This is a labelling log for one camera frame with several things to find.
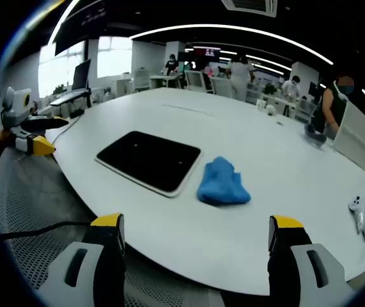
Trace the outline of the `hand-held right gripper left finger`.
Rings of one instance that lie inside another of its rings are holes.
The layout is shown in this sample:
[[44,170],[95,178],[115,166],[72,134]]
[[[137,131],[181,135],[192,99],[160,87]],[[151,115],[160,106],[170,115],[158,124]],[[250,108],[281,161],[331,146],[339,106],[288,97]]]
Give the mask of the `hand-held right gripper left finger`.
[[124,215],[98,217],[50,263],[37,295],[46,306],[123,306],[124,254]]

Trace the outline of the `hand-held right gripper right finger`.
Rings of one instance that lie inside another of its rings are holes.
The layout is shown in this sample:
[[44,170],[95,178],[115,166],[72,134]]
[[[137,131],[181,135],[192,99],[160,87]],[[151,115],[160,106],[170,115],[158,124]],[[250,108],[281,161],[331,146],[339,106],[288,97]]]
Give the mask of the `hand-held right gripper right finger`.
[[268,252],[274,306],[346,306],[355,297],[341,263],[322,244],[312,243],[296,219],[270,216]]

